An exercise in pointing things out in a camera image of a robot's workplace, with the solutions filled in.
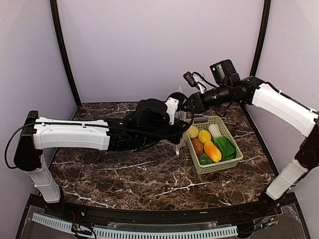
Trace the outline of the orange yellow mango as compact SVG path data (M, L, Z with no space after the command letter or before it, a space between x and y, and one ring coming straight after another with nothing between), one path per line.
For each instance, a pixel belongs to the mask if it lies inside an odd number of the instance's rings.
M220 162L222 160L222 154L220 150L215 146L212 141L207 141L204 144L204 151L214 163Z

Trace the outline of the green white bok choy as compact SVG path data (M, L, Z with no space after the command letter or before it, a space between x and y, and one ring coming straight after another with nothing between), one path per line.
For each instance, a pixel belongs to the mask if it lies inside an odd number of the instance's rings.
M213 143L222 154L222 161L236 158L236 147L234 144L221 134L218 124L210 124L208 127Z

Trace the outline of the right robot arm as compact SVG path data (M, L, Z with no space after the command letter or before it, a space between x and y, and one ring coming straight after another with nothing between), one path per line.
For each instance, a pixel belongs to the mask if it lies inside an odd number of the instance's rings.
M272 156L292 157L280 163L280 174L260 194L254 211L265 216L277 204L278 200L292 187L297 185L312 169L319 165L319 114L307 106L294 101L270 82L250 76L243 80L228 78L227 83L206 91L194 93L190 97L197 113L224 103L237 102L262 110L261 115L271 115L267 120L274 120L261 125L261 117L256 110L250 109L253 119L262 132Z

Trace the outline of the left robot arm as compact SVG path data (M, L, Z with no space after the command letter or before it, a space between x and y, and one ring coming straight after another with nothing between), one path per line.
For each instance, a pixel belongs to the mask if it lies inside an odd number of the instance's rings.
M30 111L23 126L12 134L19 134L13 163L8 163L8 146L4 162L9 169L28 174L46 202L47 209L59 217L69 216L72 207L64 201L64 193L49 171L43 150L47 148L89 148L99 151L140 151L161 140L178 144L190 123L168 113L156 113L145 123L137 123L132 115L124 119L96 121L53 120Z

